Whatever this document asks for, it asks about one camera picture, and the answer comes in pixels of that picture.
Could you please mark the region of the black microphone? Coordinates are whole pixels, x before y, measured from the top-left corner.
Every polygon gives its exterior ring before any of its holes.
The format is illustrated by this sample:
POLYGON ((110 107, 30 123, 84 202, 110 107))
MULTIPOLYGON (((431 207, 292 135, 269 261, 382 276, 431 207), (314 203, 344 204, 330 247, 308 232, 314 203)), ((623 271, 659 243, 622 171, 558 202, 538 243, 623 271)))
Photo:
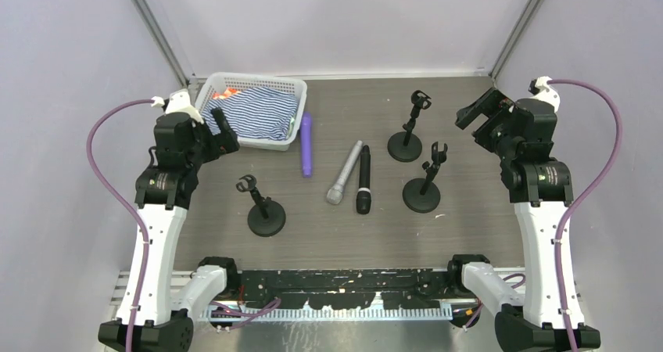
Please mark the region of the black microphone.
POLYGON ((371 210, 371 151, 368 145, 364 145, 360 151, 359 182, 356 197, 356 209, 358 214, 368 214, 371 210))

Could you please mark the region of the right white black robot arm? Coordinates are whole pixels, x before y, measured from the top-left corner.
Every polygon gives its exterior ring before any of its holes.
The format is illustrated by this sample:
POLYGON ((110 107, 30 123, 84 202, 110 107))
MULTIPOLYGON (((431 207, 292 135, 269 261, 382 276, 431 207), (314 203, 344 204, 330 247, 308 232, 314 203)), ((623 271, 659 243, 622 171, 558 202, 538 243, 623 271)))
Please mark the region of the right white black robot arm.
POLYGON ((577 297, 561 294, 573 284, 568 223, 562 218, 574 196, 570 170, 551 155, 558 107, 558 95, 549 88, 534 88, 530 97, 515 101, 491 88, 457 112, 459 128, 486 117, 473 136, 499 157, 522 237, 523 293, 499 278, 484 256, 457 254, 452 261, 460 287, 493 314, 504 351, 585 351, 601 344, 577 297))

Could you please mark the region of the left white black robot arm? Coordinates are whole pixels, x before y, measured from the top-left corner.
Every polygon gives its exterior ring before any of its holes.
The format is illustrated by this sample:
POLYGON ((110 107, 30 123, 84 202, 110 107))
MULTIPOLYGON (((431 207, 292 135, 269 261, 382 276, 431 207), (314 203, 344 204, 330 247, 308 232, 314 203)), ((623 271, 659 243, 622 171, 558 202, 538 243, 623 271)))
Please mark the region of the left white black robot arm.
POLYGON ((136 181, 129 206, 137 221, 128 287, 116 320, 99 326, 99 342, 117 351, 186 351, 194 323, 222 293, 240 287, 235 261, 206 257, 194 277, 171 291, 174 258, 204 163, 238 150, 230 128, 213 135, 193 107, 168 107, 154 127, 150 164, 136 181))

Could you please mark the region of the silver microphone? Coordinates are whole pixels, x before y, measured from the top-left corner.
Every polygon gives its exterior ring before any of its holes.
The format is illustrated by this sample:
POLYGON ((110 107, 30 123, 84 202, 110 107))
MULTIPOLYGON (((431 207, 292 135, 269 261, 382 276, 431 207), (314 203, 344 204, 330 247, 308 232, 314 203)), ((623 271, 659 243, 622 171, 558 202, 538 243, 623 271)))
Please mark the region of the silver microphone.
POLYGON ((364 143, 361 140, 358 140, 352 149, 349 151, 349 154, 342 165, 341 171, 339 172, 338 177, 335 179, 334 184, 328 190, 325 197, 326 201, 332 205, 338 205, 341 203, 347 180, 351 175, 354 166, 359 158, 360 152, 364 146, 364 143))

